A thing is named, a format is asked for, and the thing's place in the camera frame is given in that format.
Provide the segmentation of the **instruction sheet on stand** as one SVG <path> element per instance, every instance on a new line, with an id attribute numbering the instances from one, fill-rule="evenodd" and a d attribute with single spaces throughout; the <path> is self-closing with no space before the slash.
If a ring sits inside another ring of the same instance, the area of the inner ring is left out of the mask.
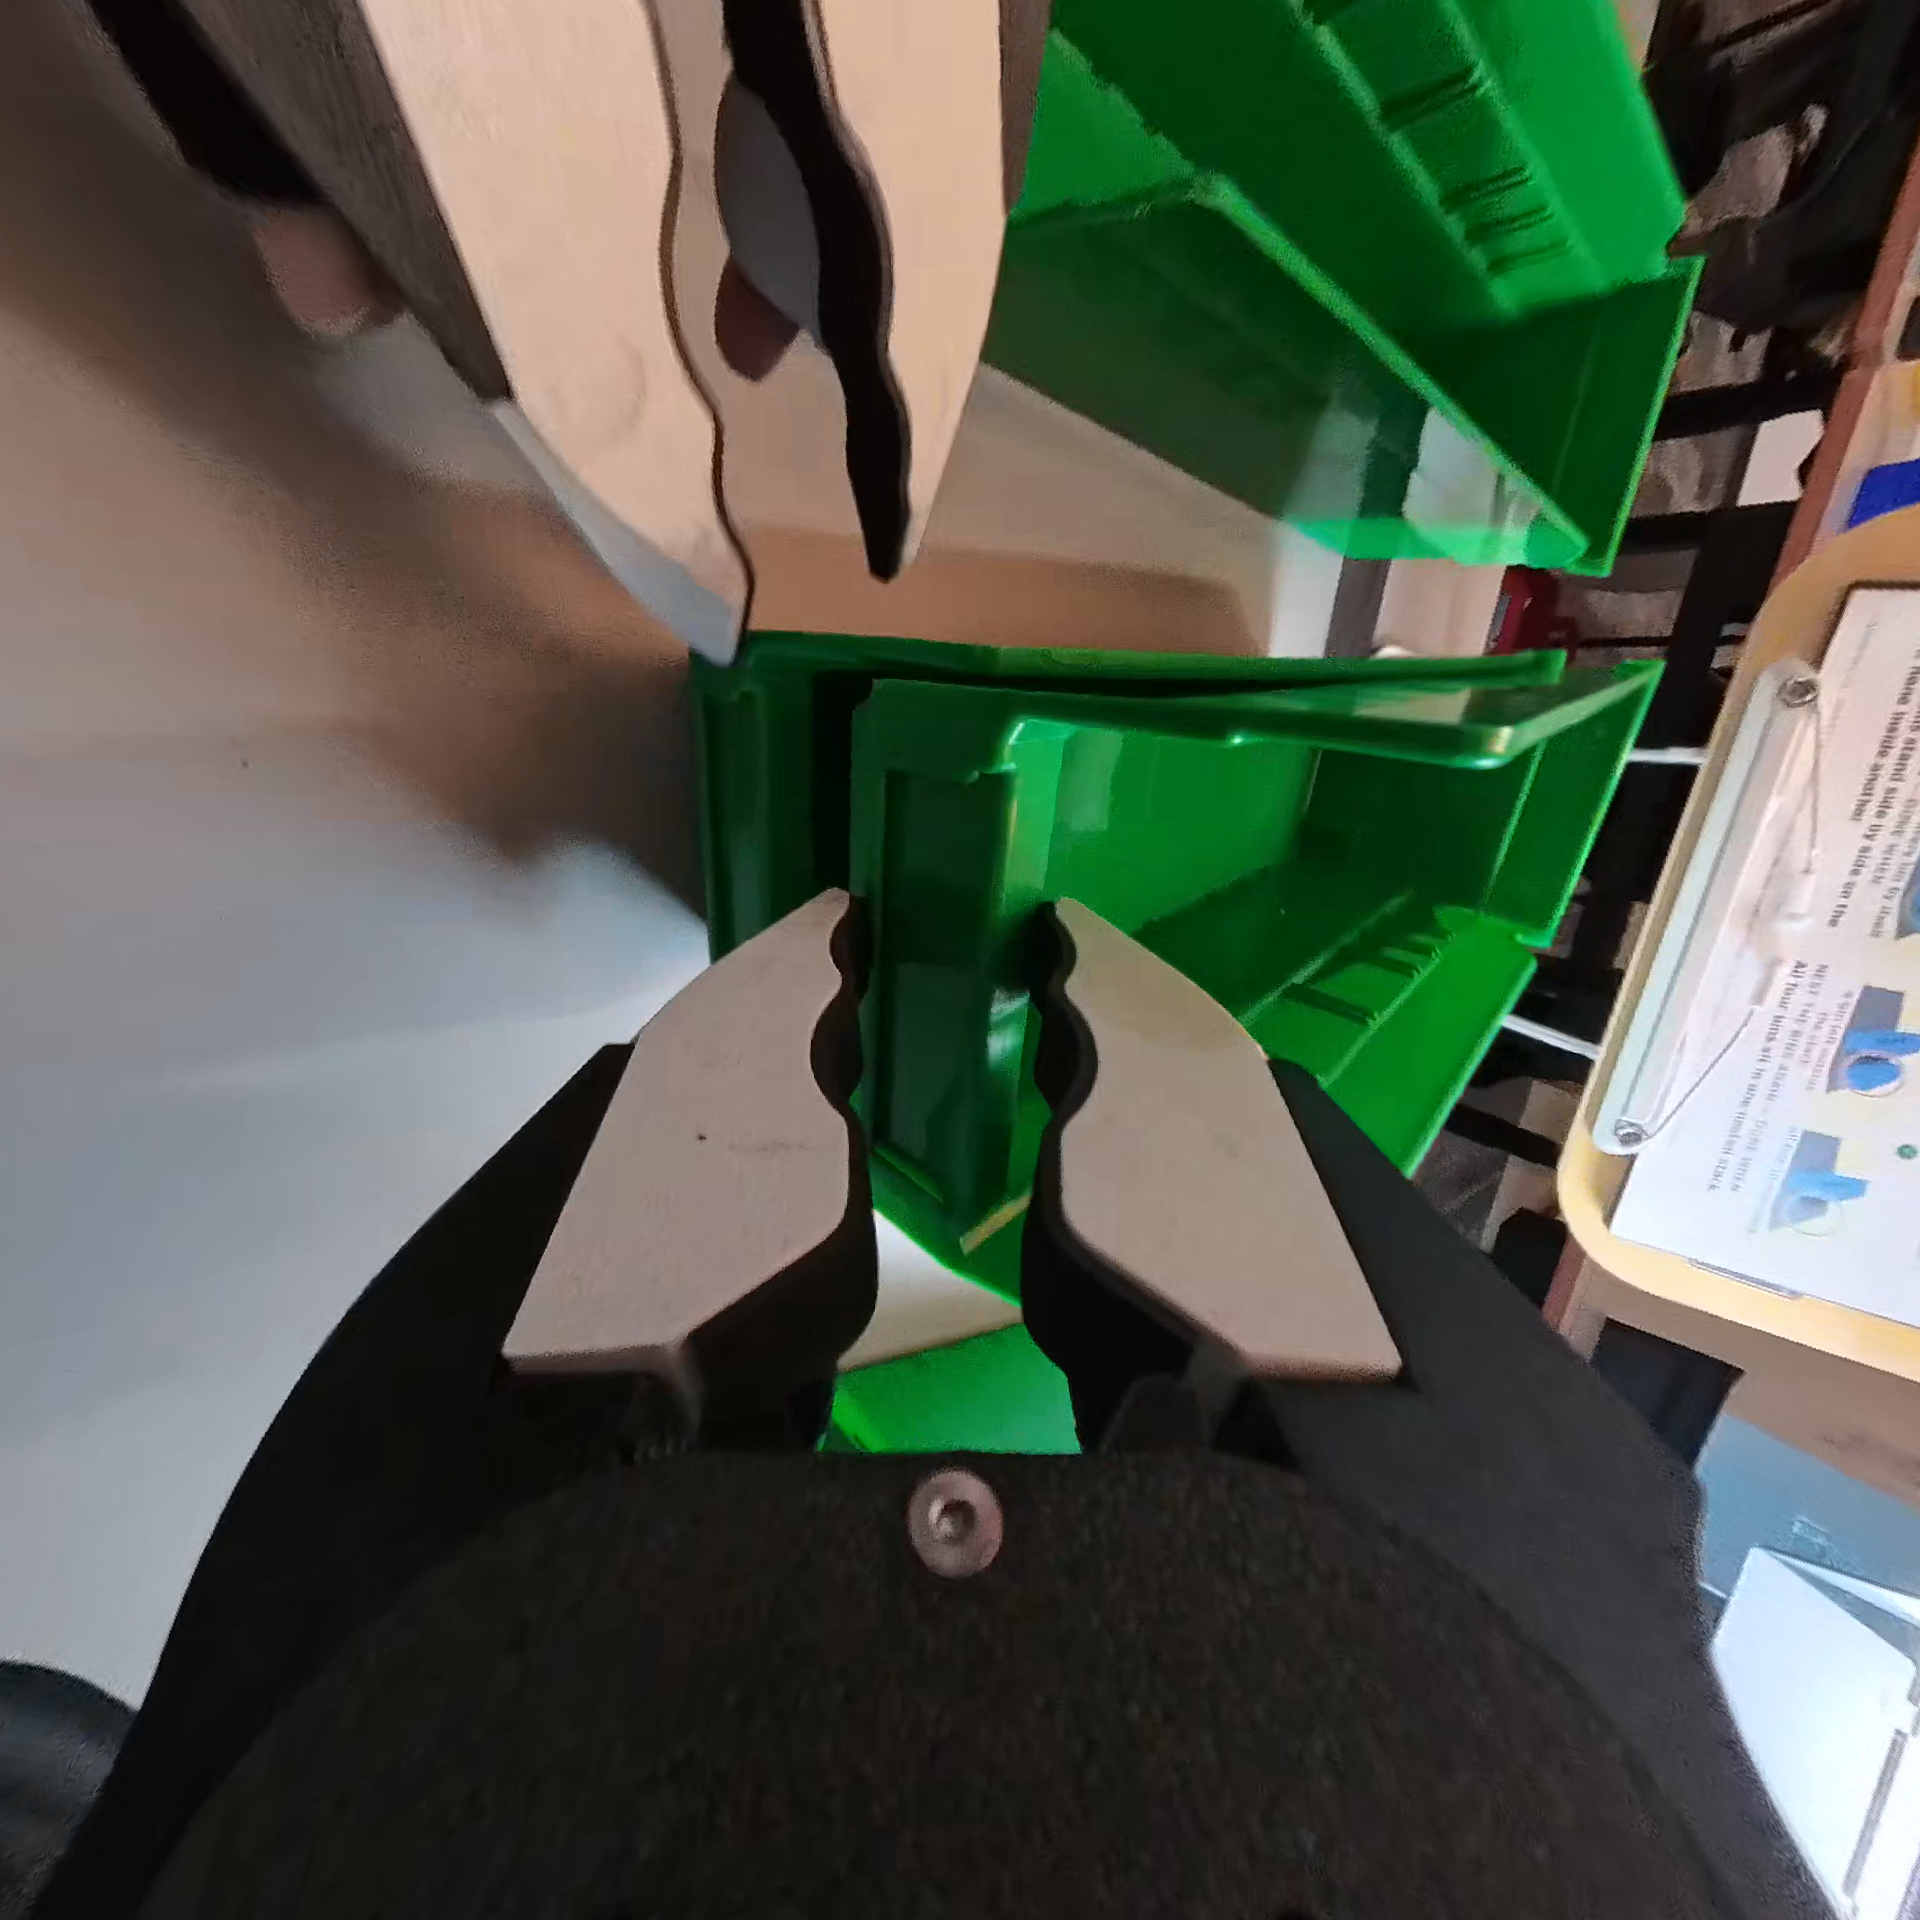
<path id="1" fill-rule="evenodd" d="M 1555 1171 L 1571 1237 L 1616 1285 L 1898 1381 L 1918 1378 L 1916 1325 L 1836 1298 L 1829 1242 L 1813 1242 L 1807 1279 L 1774 1287 L 1755 1250 L 1689 1261 L 1614 1220 L 1648 1155 L 1677 1168 L 1687 1115 L 1699 1141 L 1713 1100 L 1761 1126 L 1792 1010 L 1816 971 L 1836 985 L 1838 936 L 1879 924 L 1868 878 L 1916 831 L 1916 584 L 1907 504 L 1825 541 L 1768 594 Z"/>

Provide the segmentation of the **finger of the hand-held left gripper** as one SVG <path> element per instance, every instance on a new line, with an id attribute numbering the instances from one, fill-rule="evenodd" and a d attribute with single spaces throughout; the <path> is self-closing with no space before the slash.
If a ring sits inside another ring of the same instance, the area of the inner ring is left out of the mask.
<path id="1" fill-rule="evenodd" d="M 754 577 L 673 284 L 681 155 L 655 8 L 359 12 L 506 381 L 496 424 L 641 613 L 731 663 Z"/>
<path id="2" fill-rule="evenodd" d="M 719 208 L 827 361 L 867 572 L 914 563 L 982 361 L 1046 3 L 728 3 Z"/>

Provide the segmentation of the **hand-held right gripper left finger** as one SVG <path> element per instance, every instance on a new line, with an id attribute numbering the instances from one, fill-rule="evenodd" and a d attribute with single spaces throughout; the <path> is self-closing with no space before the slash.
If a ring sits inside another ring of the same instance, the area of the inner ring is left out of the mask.
<path id="1" fill-rule="evenodd" d="M 645 1023 L 503 1334 L 516 1377 L 835 1385 L 878 1305 L 863 987 L 833 886 Z"/>

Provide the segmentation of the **printed instruction sheet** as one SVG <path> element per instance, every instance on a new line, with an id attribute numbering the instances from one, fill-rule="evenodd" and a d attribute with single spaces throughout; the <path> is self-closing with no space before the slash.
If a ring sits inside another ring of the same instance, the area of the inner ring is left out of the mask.
<path id="1" fill-rule="evenodd" d="M 1772 1077 L 1761 1124 L 1711 1100 L 1705 1137 L 1683 1121 L 1677 1166 L 1633 1166 L 1614 1230 L 1703 1263 L 1757 1252 L 1755 1281 L 1810 1277 L 1832 1245 L 1833 1297 L 1918 1319 L 1918 596 L 1916 828 L 1868 877 L 1879 924 L 1836 938 L 1838 979 L 1812 974 L 1788 1019 L 1785 1070 Z"/>

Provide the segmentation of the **grey desk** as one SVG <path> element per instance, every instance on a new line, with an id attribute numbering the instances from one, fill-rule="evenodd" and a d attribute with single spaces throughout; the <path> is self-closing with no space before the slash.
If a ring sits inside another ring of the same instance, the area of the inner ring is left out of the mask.
<path id="1" fill-rule="evenodd" d="M 754 633 L 1332 653 L 1340 556 L 984 366 L 867 572 L 650 4 Z M 402 1245 L 708 967 L 689 654 L 411 316 L 288 316 L 90 4 L 4 4 L 4 1663 L 135 1707 Z"/>

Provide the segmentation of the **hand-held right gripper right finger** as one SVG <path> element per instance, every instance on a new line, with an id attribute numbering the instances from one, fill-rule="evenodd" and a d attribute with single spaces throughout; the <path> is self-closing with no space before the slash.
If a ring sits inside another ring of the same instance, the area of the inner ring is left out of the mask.
<path id="1" fill-rule="evenodd" d="M 1082 1300 L 1230 1381 L 1398 1381 L 1402 1355 L 1260 1045 L 1080 901 L 1040 922 L 1047 1109 L 1019 1297 L 1035 1343 Z"/>

